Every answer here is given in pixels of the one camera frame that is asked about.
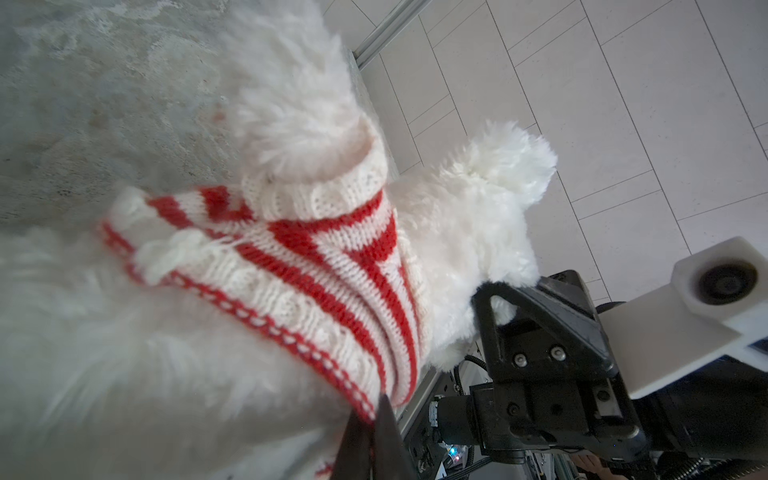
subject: red stripe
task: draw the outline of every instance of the red stripe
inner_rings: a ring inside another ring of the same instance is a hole
[[[416,360],[416,351],[413,343],[413,335],[411,334],[410,326],[408,325],[408,317],[406,312],[400,303],[400,300],[395,293],[395,290],[389,285],[389,281],[386,279],[377,262],[386,260],[397,245],[397,224],[395,222],[395,215],[393,214],[389,219],[389,225],[381,235],[381,237],[374,240],[370,245],[362,250],[356,252],[349,252],[349,257],[355,260],[360,267],[365,270],[371,281],[379,288],[382,298],[386,302],[389,311],[392,312],[392,316],[395,319],[395,324],[400,331],[400,335],[406,342],[406,348],[408,349],[409,364],[411,367],[411,378],[408,388],[407,399],[413,395],[416,389],[416,377],[418,376],[419,366]]]
[[[101,229],[104,231],[104,244],[107,245],[122,260],[125,260],[125,273],[136,283],[144,285],[144,278],[136,271],[134,264],[128,260],[134,254],[136,249],[128,243],[106,220],[101,223]]]
[[[320,470],[315,472],[316,477],[322,477],[333,472],[333,463],[326,463]]]
[[[358,207],[355,211],[346,215],[342,215],[341,217],[324,218],[322,220],[311,221],[285,220],[277,223],[282,223],[287,227],[301,228],[310,234],[326,232],[328,230],[333,230],[339,227],[349,227],[351,225],[362,222],[367,217],[371,217],[373,213],[376,212],[376,210],[379,208],[379,205],[381,205],[383,199],[384,190],[379,190],[374,198],[368,200],[364,205]]]
[[[178,229],[194,226],[187,214],[179,207],[179,202],[173,197],[153,198],[147,202],[147,205],[157,210],[158,215]]]
[[[328,293],[311,275],[302,272],[296,266],[291,266],[282,260],[264,253],[252,243],[239,244],[235,246],[235,250],[245,260],[272,273],[301,293],[314,298],[319,307],[323,309],[323,312],[328,313],[348,328],[355,336],[357,342],[376,361],[376,368],[381,380],[381,391],[386,392],[386,370],[384,369],[384,360],[381,353],[376,348],[376,344],[373,342],[368,330],[351,314],[344,302],[340,302],[334,295]]]
[[[224,185],[220,187],[201,188],[200,195],[205,199],[208,218],[213,222],[253,220],[253,212],[242,199],[240,199],[240,206],[237,210],[230,209],[232,197],[229,189]]]
[[[161,217],[174,226],[186,225],[185,221],[189,222],[187,215],[179,208],[178,202],[173,197],[163,197],[148,203],[157,210],[157,213]],[[205,231],[210,237],[221,238],[224,236],[222,233],[213,232],[211,230]],[[290,266],[282,260],[267,255],[250,242],[241,243],[235,246],[235,250],[245,260],[265,269],[280,278],[283,282],[293,286],[293,288],[314,298],[324,312],[338,319],[339,323],[348,328],[364,350],[373,356],[376,361],[376,368],[379,371],[379,379],[381,380],[382,385],[381,390],[382,392],[386,391],[386,370],[384,370],[384,360],[382,359],[381,353],[376,348],[376,344],[373,343],[368,330],[353,314],[351,314],[350,311],[348,311],[343,302],[338,301],[337,298],[326,292],[315,279],[310,275],[303,273],[298,267]]]
[[[128,251],[134,251],[135,249],[133,246],[125,240],[119,233],[115,232],[114,229],[111,227],[111,225],[108,222],[103,222],[102,227],[104,229],[104,232],[107,234],[107,237],[105,238],[106,243],[112,243],[112,244],[119,244],[123,248],[125,248]],[[264,337],[267,339],[271,339],[272,341],[275,341],[276,343],[280,344],[283,348],[287,349],[289,352],[297,356],[302,361],[308,363],[318,374],[320,374],[324,379],[326,379],[328,382],[330,382],[331,385],[335,386],[340,392],[343,393],[343,395],[346,397],[346,399],[349,401],[349,403],[353,406],[355,410],[358,411],[360,414],[360,418],[372,422],[373,417],[372,415],[375,415],[376,409],[373,408],[373,404],[370,402],[370,399],[366,395],[365,392],[363,392],[360,387],[355,384],[352,379],[349,377],[349,373],[347,373],[345,370],[341,368],[339,363],[334,360],[328,352],[325,352],[314,344],[312,344],[310,341],[305,339],[303,336],[301,336],[299,333],[293,333],[290,332],[287,329],[284,329],[282,326],[279,326],[276,324],[276,322],[270,318],[269,316],[260,316],[255,310],[250,309],[243,305],[242,302],[240,302],[238,299],[231,299],[228,297],[224,292],[220,290],[216,290],[214,288],[211,288],[210,286],[203,285],[202,283],[196,283],[189,277],[185,275],[181,275],[176,270],[171,272],[169,274],[170,277],[177,277],[184,280],[184,289],[191,289],[192,287],[196,287],[198,291],[200,292],[200,295],[209,294],[213,295],[214,299],[209,300],[213,305],[217,306],[219,309],[223,310],[225,313],[229,313],[234,318],[241,321],[243,325],[248,326],[251,329],[258,330]],[[229,303],[228,308],[224,308],[222,305],[222,302]],[[237,315],[237,310],[244,310],[248,312],[248,316],[246,318],[241,318]],[[250,320],[252,318],[257,319],[263,319],[265,321],[265,324],[263,326],[255,326],[253,325]],[[270,329],[276,329],[278,334],[274,335],[270,332]],[[296,342],[294,343],[286,343],[286,340],[284,339],[284,336],[288,335],[293,337]],[[299,345],[304,345],[309,349],[310,354],[305,354],[299,351]],[[311,353],[318,353],[321,357],[321,359],[314,359],[311,356]],[[344,385],[344,381],[339,379],[336,375],[333,374],[333,372],[329,371],[324,365],[323,360],[328,360],[331,362],[334,369],[341,372],[342,376],[344,377],[344,380],[348,381],[351,385],[351,388],[346,388]],[[354,394],[359,393],[361,396],[361,400],[355,399]],[[365,408],[363,408],[363,404],[368,407],[367,411]]]
[[[291,221],[274,222],[270,223],[269,229],[275,236],[275,240],[285,248],[313,261],[323,269],[329,269],[323,255],[317,251],[312,234],[303,225]]]
[[[406,266],[403,265],[402,259],[400,259],[400,267],[397,269],[398,272],[400,272],[400,276],[402,276],[403,282],[405,282],[406,285],[406,293],[408,293],[408,301],[411,303],[411,307],[413,308],[413,322],[417,325],[416,327],[416,340],[419,343],[419,352],[423,355],[424,352],[421,352],[421,335],[419,335],[419,328],[418,325],[419,322],[419,313],[416,311],[416,300],[413,298],[413,290],[411,290],[411,282],[408,280],[408,272],[406,272]]]

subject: dog's leg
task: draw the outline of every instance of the dog's leg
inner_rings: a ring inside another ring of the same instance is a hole
[[[227,44],[235,94],[229,122],[243,174],[330,180],[366,155],[369,131],[338,35],[308,0],[235,13]]]

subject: knitted sweater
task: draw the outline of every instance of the knitted sweater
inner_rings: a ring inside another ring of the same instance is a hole
[[[407,402],[429,344],[423,284],[377,139],[327,182],[266,175],[168,197],[128,188],[101,225],[136,281],[181,288],[280,344],[362,418]]]

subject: sweater cuff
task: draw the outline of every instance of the sweater cuff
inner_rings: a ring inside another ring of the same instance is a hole
[[[352,170],[325,182],[274,183],[265,174],[242,180],[243,198],[255,218],[320,220],[350,214],[371,200],[386,184],[387,159],[382,139],[365,116],[371,148]]]

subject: dog ear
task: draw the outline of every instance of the dog ear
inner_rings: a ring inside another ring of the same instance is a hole
[[[525,209],[544,196],[558,157],[543,137],[511,122],[489,122],[453,161],[466,174],[511,191]]]
[[[228,114],[243,174],[309,183],[359,163],[371,133],[352,92],[341,40],[310,0],[233,13],[225,36]]]

